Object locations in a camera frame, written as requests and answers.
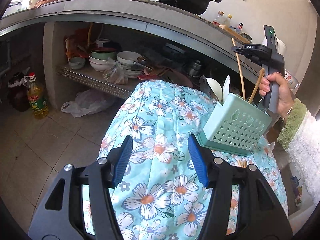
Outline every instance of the human hand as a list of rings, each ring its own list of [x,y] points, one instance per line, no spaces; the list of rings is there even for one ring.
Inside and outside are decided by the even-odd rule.
[[[259,94],[264,97],[270,91],[270,82],[277,82],[279,84],[279,103],[277,112],[282,118],[286,117],[294,101],[291,97],[291,90],[286,79],[279,73],[272,73],[267,78],[263,77],[259,85]]]

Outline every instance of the white spoon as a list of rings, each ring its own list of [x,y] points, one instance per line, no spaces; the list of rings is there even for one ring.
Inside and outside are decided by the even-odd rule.
[[[222,102],[224,103],[227,99],[227,96],[229,95],[229,89],[230,87],[230,76],[228,75],[224,84],[223,84],[223,89],[222,89]]]
[[[207,82],[213,93],[217,96],[219,102],[222,102],[222,88],[219,82],[213,78],[207,78]]]

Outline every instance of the finger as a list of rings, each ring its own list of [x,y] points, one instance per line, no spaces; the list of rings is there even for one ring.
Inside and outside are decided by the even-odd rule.
[[[266,79],[265,77],[263,77],[262,79],[261,79],[261,82],[260,83],[262,83],[262,84],[265,84],[265,85],[270,85],[270,82],[269,82],[269,80],[268,79]]]
[[[267,86],[267,85],[264,85],[264,84],[260,84],[259,88],[260,88],[260,90],[263,90],[263,91],[265,91],[267,93],[270,91],[270,87]]]
[[[263,90],[259,90],[259,94],[260,96],[264,97],[267,93]]]
[[[267,76],[267,79],[271,82],[277,82],[280,86],[287,86],[288,83],[286,81],[286,79],[281,76],[281,74],[279,73],[272,73],[271,75]]]

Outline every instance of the green plastic basket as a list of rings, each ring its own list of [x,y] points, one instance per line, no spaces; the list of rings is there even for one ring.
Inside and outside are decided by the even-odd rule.
[[[247,156],[271,121],[255,105],[230,93],[223,105],[217,103],[198,141],[213,150]]]

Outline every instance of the green bowl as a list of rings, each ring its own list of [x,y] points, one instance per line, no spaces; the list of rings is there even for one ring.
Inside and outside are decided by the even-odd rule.
[[[108,60],[108,58],[111,58],[113,60],[116,60],[117,58],[117,52],[91,52],[91,57],[96,59],[102,59],[102,60]]]

